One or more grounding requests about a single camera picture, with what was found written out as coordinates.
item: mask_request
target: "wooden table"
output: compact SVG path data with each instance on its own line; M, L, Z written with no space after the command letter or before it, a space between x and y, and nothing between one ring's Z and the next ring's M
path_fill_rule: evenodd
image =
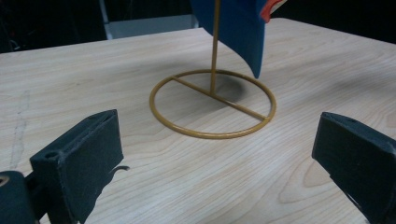
M396 138L395 52L388 43L271 20L260 81L276 96L276 116L231 140L175 133L149 109L160 80L210 67L211 36L202 29L1 54L0 170L29 174L37 151L89 115L115 108L121 164L131 170L116 174L88 223L364 223L311 150L323 111ZM218 66L251 76L223 45ZM191 79L208 83L206 75ZM268 107L240 80L219 77L218 84L238 103ZM164 87L157 102L176 123L201 131L255 121L177 84Z

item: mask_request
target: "metal ring stand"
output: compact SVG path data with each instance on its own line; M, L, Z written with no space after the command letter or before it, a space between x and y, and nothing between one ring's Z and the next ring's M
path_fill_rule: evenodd
M154 89L152 90L151 95L149 97L149 106L151 108L152 113L154 114L154 116L157 118L157 120L159 122L161 122L166 127L170 128L178 133L183 133L183 134L193 136L193 137L198 137L198 138L229 139L229 138L241 137L241 136L244 136L244 135L247 135L250 133L254 133L254 132L258 131L259 129L261 129L262 127L264 127L274 117L275 112L276 112L276 99L275 99L274 95L271 93L271 91L268 88L266 88L263 84L261 84L260 81L254 79L254 78L245 76L245 75L235 73L235 72L216 69L218 40L219 40L219 11L220 11L220 0L216 0L214 31L213 31L212 68L185 72L185 73L181 73L178 75L168 77L168 78L162 80L160 83L158 83L154 87ZM202 89L200 87L192 85L190 82L187 82L186 80L181 78L181 77L185 77L185 76L189 76L189 75L205 74L205 73L211 73L210 91L207 91L205 89ZM222 75L226 75L226 76L242 78L242 79L256 85L257 87L259 87L262 91L264 91L264 93L268 96L268 99L270 100L271 109L270 109L269 114L267 116L261 115L261 114L254 112L244 106L230 102L227 99L224 99L224 98L216 95L216 74L222 74ZM242 130L239 132L234 132L234 133L202 133L202 132L197 132L194 130L190 130L187 128L177 126L175 123L169 121L164 116L162 116L161 113L157 110L157 108L155 106L155 95L157 94L158 90L162 86L164 86L166 83L168 83L172 80L179 82L180 84L183 84L189 88L192 88L204 95L212 97L213 99L218 100L228 106L231 106L241 112L244 112L244 113L250 115L251 117L260 120L260 123L258 123L257 125L255 125L251 128L248 128L248 129L245 129L245 130Z

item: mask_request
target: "vertical pole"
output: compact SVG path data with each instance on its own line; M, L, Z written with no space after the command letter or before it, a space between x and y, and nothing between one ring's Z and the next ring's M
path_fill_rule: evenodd
M213 20L213 49L212 49L212 69L210 77L210 94L216 93L216 62L218 58L218 41L219 41L219 18L220 18L220 1L215 0L215 16Z

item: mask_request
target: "blue flag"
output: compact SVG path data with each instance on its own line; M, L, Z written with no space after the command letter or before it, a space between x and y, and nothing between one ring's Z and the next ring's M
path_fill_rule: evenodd
M267 0L222 0L220 6L219 41L247 62L255 78L262 69L265 22L271 7L266 5ZM191 0L191 7L200 25L213 35L215 0Z

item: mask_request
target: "gold ring base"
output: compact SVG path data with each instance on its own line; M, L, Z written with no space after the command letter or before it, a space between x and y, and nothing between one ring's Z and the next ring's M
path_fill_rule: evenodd
M164 80L162 80L160 83L158 83L154 89L151 91L151 95L149 97L149 106L151 108L151 111L153 113L153 115L155 116L155 118L161 122L163 125L165 125L166 127L174 130L175 132L178 133L183 133L192 137L197 137L197 138L205 138L205 139L230 139L230 138L236 138L236 137L241 137L241 136L245 136L247 134L250 133L254 133L257 132L259 129L263 128L275 115L276 112L276 99L275 96L271 93L271 91L266 88L264 85L262 85L258 80L252 78L252 77L248 77L245 75L241 75L235 72L230 72L230 71L226 71L226 70L216 70L216 74L222 74L222 75L226 75L226 76L232 76L232 77L238 77L238 78L242 78L254 85L256 85L257 87L259 87L262 91L265 92L265 94L268 96L268 99L270 101L271 104L271 109L270 112L267 116L258 114L244 106L235 104L233 102L230 102L218 95L216 95L213 91L207 91L204 90L200 87L194 86L191 83L181 79L181 77L184 76L188 76L188 75L196 75L196 74L207 74L207 73L211 73L213 72L210 69L202 69L202 70L194 70L194 71L190 71L190 72L185 72L185 73L181 73L178 75L174 75L171 77L168 77ZM164 86L166 83L170 82L170 81L177 81L187 87L190 87L202 94L205 94L209 97L212 97L215 100L218 100L220 102L223 102L224 104L231 106L237 110L240 110L241 112L244 112L248 115L250 115L251 117L254 117L256 119L259 119L260 122L248 129L242 130L242 131L238 131L238 132L233 132L233 133L202 133L202 132L197 132L195 130L190 130L187 128L183 128L180 127L178 125L176 125L175 123L169 121L168 119L166 119L163 115L160 114L160 112L157 110L156 106L155 106L155 95L157 94L158 90Z

